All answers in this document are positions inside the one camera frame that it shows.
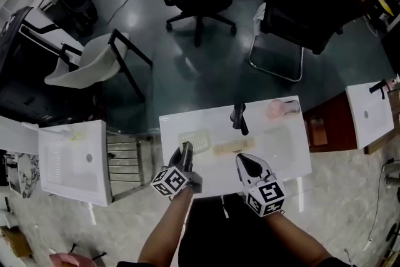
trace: gray floor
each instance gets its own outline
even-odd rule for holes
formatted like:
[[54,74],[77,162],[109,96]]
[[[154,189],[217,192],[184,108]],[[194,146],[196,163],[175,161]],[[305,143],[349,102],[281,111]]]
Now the gray floor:
[[[393,75],[380,38],[371,34],[363,18],[345,25],[344,34],[335,34],[320,56],[305,50],[303,79],[291,84],[260,73],[246,62],[253,38],[252,18],[261,0],[234,0],[221,13],[237,23],[236,36],[230,35],[229,26],[205,19],[200,48],[193,44],[193,18],[176,22],[171,32],[166,31],[165,20],[180,10],[167,7],[163,0],[129,0],[104,25],[124,1],[94,0],[99,27],[90,37],[79,39],[86,43],[117,28],[128,32],[131,41],[153,60],[150,70],[134,54],[126,58],[146,95],[144,104],[123,74],[104,82],[107,124],[115,128],[145,132],[159,127],[161,115],[293,94],[300,97],[305,111],[339,94],[347,85]],[[255,59],[264,63],[284,58],[289,66],[298,55],[295,45],[271,34],[263,36],[260,43],[265,49],[257,49]]]

